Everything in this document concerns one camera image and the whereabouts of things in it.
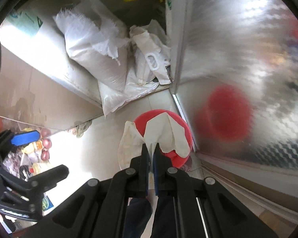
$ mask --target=red bucket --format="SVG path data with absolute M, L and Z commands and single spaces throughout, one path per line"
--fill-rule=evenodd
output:
M 247 136 L 252 109 L 243 93 L 230 85 L 215 89 L 195 118 L 196 129 L 205 138 L 236 141 Z
M 190 132 L 190 129 L 187 125 L 187 123 L 176 113 L 171 112 L 169 110 L 163 110 L 163 109 L 156 109 L 147 111 L 141 115 L 139 115 L 135 120 L 134 123 L 136 125 L 137 130 L 139 133 L 144 136 L 145 130 L 147 126 L 147 122 L 151 120 L 152 118 L 156 117 L 157 115 L 166 112 L 168 115 L 170 115 L 179 125 L 181 125 L 184 128 L 184 135 L 187 139 L 187 142 L 189 144 L 190 150 L 192 149 L 193 139 Z M 188 155 L 186 158 L 180 157 L 175 150 L 170 151 L 169 153 L 163 153 L 165 156 L 171 158 L 172 165 L 176 168 L 180 168 L 184 165 L 184 163 L 187 161 L 190 155 Z

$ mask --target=white plastic bag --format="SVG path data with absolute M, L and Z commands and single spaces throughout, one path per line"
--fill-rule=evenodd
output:
M 126 88 L 123 92 L 113 90 L 107 85 L 98 82 L 99 93 L 102 99 L 102 107 L 105 116 L 110 112 L 116 111 L 119 107 L 126 105 L 130 101 L 151 93 L 159 86 L 159 83 L 155 82 L 139 85 L 134 70 L 133 58 L 129 58 L 128 65 L 129 71 L 126 79 Z
M 166 70 L 166 66 L 170 65 L 170 47 L 167 46 L 167 36 L 159 23 L 156 20 L 151 20 L 147 26 L 132 26 L 130 37 L 134 44 L 134 50 L 136 50 L 136 76 L 139 83 L 153 80 L 150 72 L 157 77 L 161 85 L 171 83 Z M 139 56 L 139 49 L 144 56 L 145 63 Z
M 81 0 L 54 20 L 65 36 L 69 57 L 96 79 L 115 90 L 125 89 L 127 74 L 126 26 L 99 0 Z

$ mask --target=white cloth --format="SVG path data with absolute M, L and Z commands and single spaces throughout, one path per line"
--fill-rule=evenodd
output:
M 163 153 L 175 150 L 182 158 L 190 153 L 184 128 L 167 113 L 161 113 L 147 122 L 144 137 L 138 132 L 134 122 L 125 123 L 124 134 L 118 148 L 118 163 L 121 169 L 128 168 L 131 159 L 141 155 L 143 143 L 147 146 L 151 162 L 157 143 Z M 153 172 L 153 164 L 150 166 L 150 171 Z M 153 175 L 150 173 L 149 189 L 154 187 L 152 178 Z

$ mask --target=plastic handle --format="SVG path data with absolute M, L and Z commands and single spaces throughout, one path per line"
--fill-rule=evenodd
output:
M 156 63 L 157 63 L 156 68 L 154 68 L 153 65 L 151 64 L 151 62 L 150 62 L 150 60 L 149 60 L 149 56 L 152 56 L 152 57 L 154 58 L 154 60 L 156 61 Z M 160 67 L 160 65 L 159 65 L 159 63 L 158 63 L 159 60 L 158 60 L 158 58 L 156 57 L 156 55 L 155 55 L 154 53 L 147 53 L 147 54 L 145 55 L 145 59 L 146 59 L 148 65 L 149 65 L 150 70 L 152 70 L 152 71 L 156 71 L 156 70 L 159 69 L 159 67 Z

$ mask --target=dark trousers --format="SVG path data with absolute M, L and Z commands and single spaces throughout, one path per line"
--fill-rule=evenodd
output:
M 133 198 L 127 207 L 123 238 L 140 238 L 151 215 L 152 208 L 147 199 Z M 176 237 L 173 198 L 158 198 L 151 238 Z

